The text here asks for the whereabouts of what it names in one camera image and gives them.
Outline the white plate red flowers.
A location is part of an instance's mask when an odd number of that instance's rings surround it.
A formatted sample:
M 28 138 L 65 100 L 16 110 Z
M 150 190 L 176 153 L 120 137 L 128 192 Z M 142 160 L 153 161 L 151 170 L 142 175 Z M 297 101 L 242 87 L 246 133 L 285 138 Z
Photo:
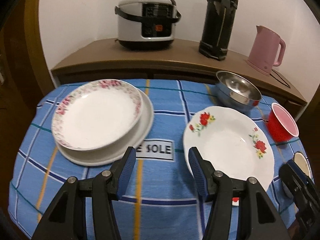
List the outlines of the white plate red flowers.
M 267 190 L 274 176 L 274 155 L 267 136 L 248 116 L 210 106 L 193 115 L 183 135 L 184 155 L 196 147 L 204 160 L 230 178 L 255 177 Z

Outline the pink electric kettle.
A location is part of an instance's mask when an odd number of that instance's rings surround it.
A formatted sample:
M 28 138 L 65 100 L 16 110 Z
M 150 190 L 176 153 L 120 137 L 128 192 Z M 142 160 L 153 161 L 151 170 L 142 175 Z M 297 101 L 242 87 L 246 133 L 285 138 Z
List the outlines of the pink electric kettle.
M 257 25 L 257 34 L 246 60 L 249 66 L 264 75 L 270 75 L 273 67 L 279 67 L 282 63 L 286 43 L 274 31 Z

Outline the white plate pink floral rim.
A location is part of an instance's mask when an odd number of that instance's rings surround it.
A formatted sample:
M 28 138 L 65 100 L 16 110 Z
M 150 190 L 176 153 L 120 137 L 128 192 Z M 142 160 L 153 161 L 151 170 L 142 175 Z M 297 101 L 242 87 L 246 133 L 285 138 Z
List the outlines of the white plate pink floral rim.
M 116 79 L 92 81 L 59 103 L 52 135 L 70 150 L 98 150 L 126 135 L 140 120 L 143 108 L 143 97 L 133 85 Z

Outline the brown wooden sideboard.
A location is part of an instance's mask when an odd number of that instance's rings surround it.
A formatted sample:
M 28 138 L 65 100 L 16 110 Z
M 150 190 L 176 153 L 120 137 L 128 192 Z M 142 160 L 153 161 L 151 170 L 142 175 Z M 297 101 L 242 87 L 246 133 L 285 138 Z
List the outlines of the brown wooden sideboard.
M 213 84 L 215 73 L 226 70 L 251 81 L 259 90 L 283 106 L 299 110 L 307 103 L 302 94 L 282 74 L 264 75 L 246 62 L 245 55 L 229 51 L 223 61 L 199 53 L 199 44 L 176 39 L 165 50 L 132 51 L 114 38 L 94 41 L 68 55 L 51 72 L 61 84 L 95 79 L 172 79 Z

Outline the red pink plastic bowl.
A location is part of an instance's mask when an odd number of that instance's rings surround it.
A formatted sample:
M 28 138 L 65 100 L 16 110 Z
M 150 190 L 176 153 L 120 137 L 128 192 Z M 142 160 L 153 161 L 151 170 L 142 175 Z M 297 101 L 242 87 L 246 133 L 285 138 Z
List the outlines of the red pink plastic bowl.
M 289 141 L 299 136 L 294 118 L 280 104 L 274 102 L 268 116 L 267 129 L 275 142 Z

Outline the stainless steel bowl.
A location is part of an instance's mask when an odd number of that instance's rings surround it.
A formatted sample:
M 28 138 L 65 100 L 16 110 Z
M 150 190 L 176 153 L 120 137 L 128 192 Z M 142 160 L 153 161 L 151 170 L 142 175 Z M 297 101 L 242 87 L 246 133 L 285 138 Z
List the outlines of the stainless steel bowl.
M 216 94 L 226 107 L 248 113 L 259 104 L 260 90 L 244 77 L 224 70 L 216 72 L 216 77 Z

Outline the white enamel bowl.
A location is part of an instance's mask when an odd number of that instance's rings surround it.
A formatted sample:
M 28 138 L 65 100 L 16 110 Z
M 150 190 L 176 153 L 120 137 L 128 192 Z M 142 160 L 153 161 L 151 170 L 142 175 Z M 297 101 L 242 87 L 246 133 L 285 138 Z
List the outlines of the white enamel bowl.
M 302 152 L 297 151 L 293 156 L 293 161 L 297 164 L 297 166 L 309 177 L 311 178 L 311 170 L 310 165 L 306 159 L 306 157 L 303 155 Z M 283 190 L 285 194 L 290 198 L 293 199 L 293 195 L 289 191 L 288 187 L 282 183 Z

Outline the white black rice cooker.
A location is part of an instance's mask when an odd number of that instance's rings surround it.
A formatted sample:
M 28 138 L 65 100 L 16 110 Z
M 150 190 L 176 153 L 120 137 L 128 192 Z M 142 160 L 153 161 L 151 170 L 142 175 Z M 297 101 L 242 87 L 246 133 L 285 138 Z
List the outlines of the white black rice cooker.
M 181 14 L 175 0 L 121 0 L 114 8 L 118 42 L 129 50 L 167 49 Z

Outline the black tall thermos flask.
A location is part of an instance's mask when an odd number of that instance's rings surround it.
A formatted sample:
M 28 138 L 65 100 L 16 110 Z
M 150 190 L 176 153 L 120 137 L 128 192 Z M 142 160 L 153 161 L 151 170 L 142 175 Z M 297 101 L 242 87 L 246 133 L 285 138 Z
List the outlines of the black tall thermos flask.
M 222 61 L 226 58 L 238 0 L 207 0 L 199 52 Z

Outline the plain white flat plate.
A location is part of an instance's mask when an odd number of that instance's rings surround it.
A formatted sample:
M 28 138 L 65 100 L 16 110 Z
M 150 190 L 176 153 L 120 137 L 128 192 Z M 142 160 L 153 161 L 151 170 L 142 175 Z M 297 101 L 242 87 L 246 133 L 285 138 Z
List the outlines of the plain white flat plate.
M 129 146 L 138 148 L 150 132 L 154 120 L 153 105 L 149 97 L 140 91 L 144 108 L 137 124 L 122 138 L 104 148 L 81 152 L 57 145 L 60 153 L 69 161 L 82 166 L 102 166 L 110 164 L 123 157 Z

